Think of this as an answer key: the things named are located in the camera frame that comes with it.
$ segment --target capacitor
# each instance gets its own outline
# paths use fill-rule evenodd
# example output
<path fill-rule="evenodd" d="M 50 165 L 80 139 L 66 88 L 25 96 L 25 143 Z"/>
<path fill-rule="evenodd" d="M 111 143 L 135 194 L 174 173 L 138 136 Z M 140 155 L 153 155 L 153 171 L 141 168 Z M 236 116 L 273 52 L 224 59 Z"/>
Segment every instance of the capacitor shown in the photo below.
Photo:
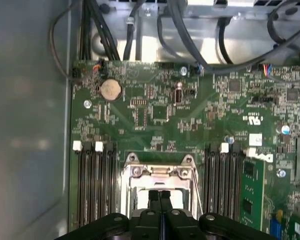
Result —
<path fill-rule="evenodd" d="M 235 143 L 235 138 L 233 136 L 230 136 L 228 138 L 228 144 L 234 144 Z"/>
<path fill-rule="evenodd" d="M 290 134 L 290 127 L 288 125 L 283 125 L 281 127 L 281 133 L 284 135 L 289 135 Z"/>

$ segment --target ram slot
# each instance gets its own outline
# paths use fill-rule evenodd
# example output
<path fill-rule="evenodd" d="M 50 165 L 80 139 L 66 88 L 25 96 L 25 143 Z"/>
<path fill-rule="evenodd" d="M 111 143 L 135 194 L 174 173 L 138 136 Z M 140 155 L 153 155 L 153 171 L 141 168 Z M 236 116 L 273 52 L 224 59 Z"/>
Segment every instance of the ram slot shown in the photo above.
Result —
<path fill-rule="evenodd" d="M 225 164 L 224 164 L 224 204 L 223 204 L 223 215 L 228 217 L 229 212 L 229 178 L 230 178 L 230 154 L 225 155 Z"/>
<path fill-rule="evenodd" d="M 229 168 L 229 194 L 228 194 L 228 218 L 234 219 L 234 210 L 235 210 L 235 189 L 236 189 L 236 172 L 239 171 L 239 169 L 236 169 L 237 167 L 237 154 L 231 153 L 231 159 L 230 159 L 230 168 Z"/>
<path fill-rule="evenodd" d="M 88 221 L 91 223 L 96 219 L 96 153 L 92 152 L 89 158 L 89 201 Z"/>
<path fill-rule="evenodd" d="M 209 192 L 209 152 L 206 150 L 203 159 L 203 183 L 202 183 L 202 201 L 203 201 L 203 213 L 208 213 L 208 192 Z"/>
<path fill-rule="evenodd" d="M 82 151 L 78 158 L 78 226 L 85 225 L 86 213 L 86 153 Z"/>
<path fill-rule="evenodd" d="M 117 179 L 117 161 L 116 152 L 111 151 L 109 156 L 109 213 L 116 212 L 116 179 Z"/>
<path fill-rule="evenodd" d="M 98 193 L 98 219 L 102 218 L 105 215 L 105 175 L 106 175 L 106 159 L 105 153 L 102 152 L 98 154 L 99 160 L 99 171 L 98 171 L 98 186 L 99 186 L 99 193 Z"/>
<path fill-rule="evenodd" d="M 220 164 L 219 164 L 219 181 L 218 181 L 218 208 L 217 213 L 220 215 L 224 215 L 225 213 L 225 187 L 226 187 L 226 162 L 227 154 L 220 154 Z"/>
<path fill-rule="evenodd" d="M 241 189 L 241 178 L 243 169 L 243 160 L 238 153 L 236 153 L 235 161 L 235 176 L 234 176 L 234 204 L 233 204 L 233 220 L 239 220 L 240 214 L 240 189 Z"/>
<path fill-rule="evenodd" d="M 217 152 L 215 154 L 215 160 L 214 160 L 214 188 L 213 188 L 213 212 L 218 212 L 218 203 L 219 203 L 219 182 L 220 182 L 220 174 L 219 174 L 219 168 L 220 168 L 220 154 Z"/>
<path fill-rule="evenodd" d="M 216 154 L 211 152 L 208 157 L 208 183 L 209 183 L 209 191 L 208 191 L 208 211 L 210 213 L 215 212 L 215 189 L 216 189 Z"/>

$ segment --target white printed logo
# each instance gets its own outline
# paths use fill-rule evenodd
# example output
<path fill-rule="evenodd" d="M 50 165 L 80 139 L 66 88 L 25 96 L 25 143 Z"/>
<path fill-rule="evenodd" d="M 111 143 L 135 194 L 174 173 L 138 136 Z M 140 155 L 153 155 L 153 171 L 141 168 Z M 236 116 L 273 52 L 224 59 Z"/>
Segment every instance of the white printed logo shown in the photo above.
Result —
<path fill-rule="evenodd" d="M 274 155 L 273 154 L 267 154 L 267 155 L 264 155 L 263 153 L 256 154 L 254 158 L 266 161 L 268 163 L 273 163 L 274 162 Z"/>
<path fill-rule="evenodd" d="M 261 125 L 261 121 L 264 119 L 263 116 L 260 118 L 258 116 L 243 116 L 243 121 L 248 121 L 250 125 Z"/>

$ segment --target gray cable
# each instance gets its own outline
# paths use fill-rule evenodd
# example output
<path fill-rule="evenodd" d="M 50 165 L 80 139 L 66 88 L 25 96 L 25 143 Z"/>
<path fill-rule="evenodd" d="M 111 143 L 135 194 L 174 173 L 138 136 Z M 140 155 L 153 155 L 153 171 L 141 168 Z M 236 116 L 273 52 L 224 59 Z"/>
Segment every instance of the gray cable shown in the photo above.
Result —
<path fill-rule="evenodd" d="M 136 17 L 136 13 L 138 9 L 144 4 L 147 0 L 138 0 L 136 4 L 133 6 L 131 13 L 129 17 Z M 131 24 L 128 24 L 127 31 L 126 31 L 126 44 L 123 52 L 123 60 L 129 60 L 130 59 L 130 53 L 132 48 L 132 42 L 134 40 L 134 31 L 135 27 Z"/>
<path fill-rule="evenodd" d="M 91 71 L 88 74 L 85 75 L 84 78 L 75 78 L 70 76 L 69 74 L 67 74 L 67 72 L 64 70 L 58 54 L 57 54 L 57 50 L 56 50 L 56 46 L 55 46 L 55 39 L 54 39 L 54 31 L 55 31 L 55 26 L 58 23 L 58 21 L 65 16 L 68 12 L 70 12 L 72 9 L 74 9 L 75 7 L 77 7 L 83 0 L 79 0 L 77 2 L 72 3 L 71 5 L 69 5 L 62 13 L 60 13 L 51 23 L 50 29 L 49 29 L 49 44 L 50 44 L 50 49 L 51 49 L 51 53 L 52 53 L 52 57 L 53 60 L 55 62 L 56 67 L 58 68 L 58 70 L 60 71 L 60 73 L 67 79 L 69 79 L 69 81 L 73 84 L 78 84 L 81 83 L 82 81 L 84 81 L 85 79 L 89 78 L 94 72 Z"/>

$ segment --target screw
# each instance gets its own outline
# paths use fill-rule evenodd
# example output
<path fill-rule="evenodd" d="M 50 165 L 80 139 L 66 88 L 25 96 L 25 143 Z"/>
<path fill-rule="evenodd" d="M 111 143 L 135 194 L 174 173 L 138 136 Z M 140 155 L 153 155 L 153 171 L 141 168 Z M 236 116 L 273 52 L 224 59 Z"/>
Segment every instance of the screw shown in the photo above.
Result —
<path fill-rule="evenodd" d="M 141 169 L 140 169 L 140 167 L 134 167 L 133 169 L 132 169 L 132 173 L 133 173 L 133 175 L 134 176 L 139 176 L 140 174 L 141 174 Z"/>
<path fill-rule="evenodd" d="M 189 172 L 186 169 L 181 170 L 181 176 L 183 176 L 183 177 L 186 177 L 188 175 L 188 173 Z"/>
<path fill-rule="evenodd" d="M 84 106 L 86 109 L 91 108 L 91 105 L 92 105 L 92 103 L 91 103 L 90 100 L 84 100 L 83 106 Z"/>
<path fill-rule="evenodd" d="M 188 73 L 188 69 L 185 66 L 183 66 L 180 68 L 179 72 L 180 72 L 181 76 L 186 76 Z"/>
<path fill-rule="evenodd" d="M 151 16 L 151 9 L 150 8 L 146 8 L 145 10 L 144 10 L 144 14 L 147 16 L 147 17 L 150 17 Z"/>
<path fill-rule="evenodd" d="M 179 214 L 180 214 L 180 212 L 179 212 L 178 210 L 172 210 L 171 213 L 172 213 L 173 215 L 179 215 Z"/>
<path fill-rule="evenodd" d="M 117 216 L 117 217 L 115 217 L 115 218 L 114 218 L 114 220 L 115 220 L 116 222 L 119 222 L 119 221 L 121 221 L 121 220 L 122 220 L 122 217 L 120 217 L 120 216 Z"/>
<path fill-rule="evenodd" d="M 205 218 L 208 219 L 209 221 L 215 220 L 215 217 L 212 215 L 207 215 L 207 216 L 205 216 Z"/>
<path fill-rule="evenodd" d="M 276 175 L 278 176 L 278 178 L 284 178 L 287 173 L 285 170 L 282 170 L 282 169 L 279 169 L 277 172 L 276 172 Z"/>

